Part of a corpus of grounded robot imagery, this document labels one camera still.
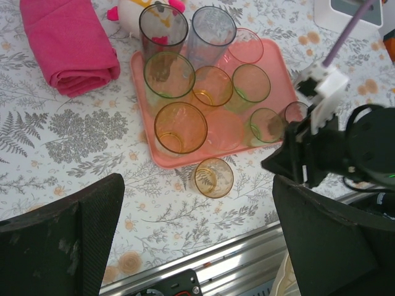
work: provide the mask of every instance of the clear cup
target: clear cup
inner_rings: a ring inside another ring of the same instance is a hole
[[[285,129],[286,127],[292,122],[292,121],[296,121],[296,122],[300,122],[303,119],[306,118],[307,116],[307,112],[309,110],[309,107],[302,102],[292,102],[289,103],[280,113],[279,116],[281,117],[281,119],[283,120],[283,124],[284,124],[284,133],[285,133]]]
[[[236,36],[236,24],[224,10],[214,6],[198,9],[192,17],[186,56],[195,69],[217,63]]]
[[[176,8],[155,3],[147,6],[139,17],[140,41],[147,61],[161,51],[179,53],[188,35],[188,22]]]
[[[233,73],[232,81],[235,89],[225,108],[233,113],[243,113],[264,101],[270,94],[269,77],[258,66],[251,64],[239,66]]]
[[[231,78],[223,70],[206,66],[195,71],[192,104],[205,115],[225,105],[233,94]]]
[[[234,176],[229,164],[219,158],[203,160],[192,172],[193,189],[211,199],[226,196],[233,187]]]
[[[244,143],[248,147],[259,147],[276,142],[284,133],[281,117],[271,109],[260,108],[244,124]]]
[[[207,140],[205,150],[213,154],[236,149],[244,139],[244,126],[240,117],[227,110],[218,109],[206,116]]]
[[[159,52],[144,66],[148,111],[158,111],[175,100],[188,101],[195,84],[195,72],[186,58],[175,52]]]
[[[224,58],[221,60],[221,68],[228,73],[242,64],[255,64],[264,54],[264,45],[259,36],[246,28],[238,28],[236,38],[229,45]]]
[[[159,151],[179,157],[200,148],[207,137],[207,122],[195,106],[174,102],[155,117],[154,132]]]

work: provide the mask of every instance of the floral tablecloth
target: floral tablecloth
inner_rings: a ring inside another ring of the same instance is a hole
[[[292,76],[322,58],[338,36],[315,25],[313,0],[188,1],[188,19],[198,7],[213,4],[227,10],[238,26],[275,40]],[[116,4],[93,0],[118,52],[121,77],[69,99],[43,80],[23,30],[19,1],[0,0],[0,220],[121,173],[126,193],[104,284],[278,219],[273,176],[260,168],[274,147],[227,157],[235,185],[220,200],[189,189],[191,167],[162,170],[152,163],[128,65],[139,41],[106,20]],[[360,104],[395,104],[395,69],[378,35],[348,39],[335,64],[351,77],[338,110],[342,125]],[[316,190],[332,198],[347,192],[337,176]]]

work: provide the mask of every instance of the orange cup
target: orange cup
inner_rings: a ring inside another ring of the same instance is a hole
[[[225,105],[233,94],[232,80],[223,70],[205,66],[195,71],[192,104],[203,113]]]
[[[158,112],[154,132],[158,150],[179,157],[203,145],[207,137],[207,122],[195,106],[174,102]]]
[[[219,158],[203,160],[193,171],[192,187],[211,199],[226,196],[233,187],[233,172],[229,164]]]

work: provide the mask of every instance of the black padded block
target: black padded block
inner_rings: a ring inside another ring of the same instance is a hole
[[[0,295],[97,296],[125,185],[112,174],[0,221]]]
[[[395,295],[395,221],[282,176],[273,198],[301,295]]]

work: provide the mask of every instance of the cable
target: cable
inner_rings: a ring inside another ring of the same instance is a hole
[[[330,64],[332,64],[333,60],[336,57],[336,54],[338,54],[341,46],[343,43],[346,41],[348,36],[350,35],[351,31],[354,29],[354,27],[357,25],[358,21],[364,16],[366,11],[369,9],[369,7],[375,2],[379,0],[366,0],[364,4],[362,4],[355,15],[351,18],[350,22],[347,24],[343,32],[340,34],[339,39],[335,43],[335,45],[332,47],[331,51],[329,52],[328,56],[325,58],[325,60],[322,62],[322,65],[324,67],[329,67]]]
[[[364,192],[364,193],[394,193],[394,191],[392,191],[390,189],[385,189],[385,188],[382,188],[382,189],[360,189],[360,188],[356,188],[356,187],[353,187],[353,186],[351,186],[350,184],[348,184],[346,182],[346,177],[343,177],[342,181],[343,181],[343,184],[348,189],[351,189],[351,190],[356,191],[356,192]]]

